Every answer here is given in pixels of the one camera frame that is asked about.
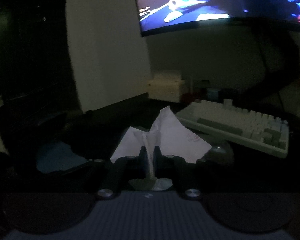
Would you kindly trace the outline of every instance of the white keyboard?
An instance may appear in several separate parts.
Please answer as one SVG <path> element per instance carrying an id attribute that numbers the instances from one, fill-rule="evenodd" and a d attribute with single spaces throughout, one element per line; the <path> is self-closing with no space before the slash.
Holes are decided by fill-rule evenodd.
<path id="1" fill-rule="evenodd" d="M 202 100 L 176 114 L 186 127 L 285 158 L 288 154 L 288 122 L 280 117 L 248 111 L 232 105 Z"/>

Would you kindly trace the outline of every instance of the white tissue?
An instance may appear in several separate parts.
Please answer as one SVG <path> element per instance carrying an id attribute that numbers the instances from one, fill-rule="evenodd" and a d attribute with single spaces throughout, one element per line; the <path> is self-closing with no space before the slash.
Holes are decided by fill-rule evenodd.
<path id="1" fill-rule="evenodd" d="M 162 155 L 180 156 L 188 163 L 196 163 L 211 149 L 210 144 L 179 122 L 169 106 L 161 109 L 149 132 L 130 127 L 110 160 L 114 163 L 120 157 L 138 156 L 142 146 L 147 150 L 151 177 L 155 146 L 160 147 Z"/>

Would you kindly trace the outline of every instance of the tissue box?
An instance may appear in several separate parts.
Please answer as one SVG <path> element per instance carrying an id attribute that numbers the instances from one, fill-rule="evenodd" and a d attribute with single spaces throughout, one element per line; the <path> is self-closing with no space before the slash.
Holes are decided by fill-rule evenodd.
<path id="1" fill-rule="evenodd" d="M 148 82 L 149 98 L 176 102 L 180 101 L 180 97 L 188 92 L 185 80 L 150 80 Z"/>

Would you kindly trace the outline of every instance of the keycap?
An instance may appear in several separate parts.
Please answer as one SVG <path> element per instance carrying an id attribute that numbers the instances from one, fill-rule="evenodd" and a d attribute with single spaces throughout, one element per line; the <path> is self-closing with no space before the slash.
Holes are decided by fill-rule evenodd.
<path id="1" fill-rule="evenodd" d="M 224 99 L 223 104 L 225 106 L 232 106 L 232 99 Z"/>
<path id="2" fill-rule="evenodd" d="M 281 133 L 278 132 L 278 131 L 276 131 L 276 130 L 265 129 L 265 132 L 272 134 L 272 138 L 275 139 L 275 140 L 279 140 L 280 139 Z"/>
<path id="3" fill-rule="evenodd" d="M 268 132 L 262 132 L 261 133 L 261 137 L 263 138 L 268 138 L 268 139 L 272 139 L 272 134 L 268 133 Z"/>
<path id="4" fill-rule="evenodd" d="M 279 141 L 278 140 L 273 140 L 271 141 L 271 145 L 274 147 L 279 147 Z"/>
<path id="5" fill-rule="evenodd" d="M 271 130 L 280 132 L 281 126 L 280 126 L 279 124 L 277 124 L 277 125 L 272 125 L 272 126 L 271 126 Z"/>
<path id="6" fill-rule="evenodd" d="M 237 135 L 242 134 L 242 129 L 240 129 L 240 128 L 231 127 L 230 125 L 221 124 L 221 123 L 210 121 L 210 120 L 203 119 L 203 118 L 199 118 L 197 120 L 197 123 L 204 124 L 204 125 L 207 125 L 207 126 L 219 129 L 219 130 L 223 130 L 223 131 L 226 131 L 229 133 L 237 134 Z"/>
<path id="7" fill-rule="evenodd" d="M 252 136 L 251 136 L 251 139 L 254 140 L 254 141 L 259 142 L 261 140 L 261 135 L 258 134 L 258 133 L 253 133 Z"/>
<path id="8" fill-rule="evenodd" d="M 285 129 L 285 128 L 282 127 L 281 136 L 280 136 L 279 141 L 280 142 L 287 142 L 288 140 L 289 140 L 289 130 L 288 130 L 288 128 Z"/>
<path id="9" fill-rule="evenodd" d="M 245 137 L 245 138 L 251 138 L 251 135 L 252 135 L 252 131 L 248 131 L 248 130 L 244 130 L 242 132 L 242 137 Z"/>
<path id="10" fill-rule="evenodd" d="M 288 125 L 283 124 L 283 125 L 281 126 L 281 132 L 286 132 L 286 133 L 288 133 L 288 132 L 289 132 L 289 127 L 288 127 Z"/>
<path id="11" fill-rule="evenodd" d="M 263 129 L 260 127 L 255 128 L 255 130 L 253 131 L 253 133 L 257 133 L 257 134 L 261 134 L 263 132 Z"/>
<path id="12" fill-rule="evenodd" d="M 281 148 L 281 149 L 285 149 L 286 148 L 286 143 L 279 141 L 279 146 L 278 147 Z"/>
<path id="13" fill-rule="evenodd" d="M 271 145 L 272 139 L 270 138 L 264 138 L 263 143 Z"/>

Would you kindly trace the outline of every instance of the cable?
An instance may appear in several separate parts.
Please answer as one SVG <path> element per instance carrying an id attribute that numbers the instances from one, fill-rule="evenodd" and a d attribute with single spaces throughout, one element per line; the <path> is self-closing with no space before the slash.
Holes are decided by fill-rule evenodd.
<path id="1" fill-rule="evenodd" d="M 257 41 L 257 45 L 258 45 L 259 53 L 260 53 L 260 56 L 261 56 L 262 64 L 263 64 L 263 66 L 264 66 L 264 68 L 266 70 L 265 76 L 267 76 L 270 73 L 270 71 L 269 71 L 268 64 L 266 62 L 266 57 L 265 57 L 265 55 L 263 53 L 263 50 L 262 50 L 262 46 L 261 46 L 261 42 L 260 42 L 260 29 L 259 29 L 259 27 L 258 27 L 258 33 L 255 34 L 255 38 L 256 38 L 256 41 Z M 285 109 L 284 109 L 284 106 L 283 106 L 283 102 L 282 102 L 282 98 L 281 98 L 279 90 L 277 91 L 277 95 L 278 95 L 278 98 L 279 98 L 279 101 L 280 101 L 281 108 L 285 112 Z"/>

